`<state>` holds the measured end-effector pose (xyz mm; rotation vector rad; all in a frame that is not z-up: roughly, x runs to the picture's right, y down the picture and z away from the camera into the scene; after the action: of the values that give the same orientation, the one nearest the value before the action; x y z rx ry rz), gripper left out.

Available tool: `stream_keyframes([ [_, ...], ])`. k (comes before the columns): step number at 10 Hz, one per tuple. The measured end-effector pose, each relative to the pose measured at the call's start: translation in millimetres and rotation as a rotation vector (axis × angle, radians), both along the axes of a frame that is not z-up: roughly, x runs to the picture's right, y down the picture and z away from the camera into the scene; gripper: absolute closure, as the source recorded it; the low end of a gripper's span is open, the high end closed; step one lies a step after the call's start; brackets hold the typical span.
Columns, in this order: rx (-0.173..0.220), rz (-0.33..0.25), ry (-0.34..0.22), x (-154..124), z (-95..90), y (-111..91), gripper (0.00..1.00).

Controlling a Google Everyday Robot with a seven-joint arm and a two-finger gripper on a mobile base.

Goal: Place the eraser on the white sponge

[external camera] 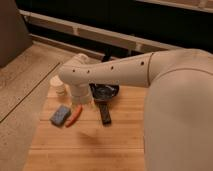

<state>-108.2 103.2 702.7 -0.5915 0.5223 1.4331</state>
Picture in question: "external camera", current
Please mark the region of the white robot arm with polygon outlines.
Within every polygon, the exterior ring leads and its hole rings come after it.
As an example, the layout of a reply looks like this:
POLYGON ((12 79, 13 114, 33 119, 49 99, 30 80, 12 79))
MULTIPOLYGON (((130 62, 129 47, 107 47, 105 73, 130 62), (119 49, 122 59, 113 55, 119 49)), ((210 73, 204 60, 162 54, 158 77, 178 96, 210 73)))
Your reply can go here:
POLYGON ((146 171, 213 171, 213 54, 176 49, 91 64, 78 54, 62 65, 60 79, 75 102, 89 85, 146 87, 146 171))

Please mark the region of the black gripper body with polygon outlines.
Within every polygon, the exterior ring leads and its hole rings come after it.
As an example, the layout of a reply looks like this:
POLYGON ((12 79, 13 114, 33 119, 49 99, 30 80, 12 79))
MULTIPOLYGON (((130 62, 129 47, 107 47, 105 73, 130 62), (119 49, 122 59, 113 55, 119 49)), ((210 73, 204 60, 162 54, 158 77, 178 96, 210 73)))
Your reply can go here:
POLYGON ((101 100, 111 99, 119 92, 118 85, 91 84, 90 88, 93 97, 101 100))

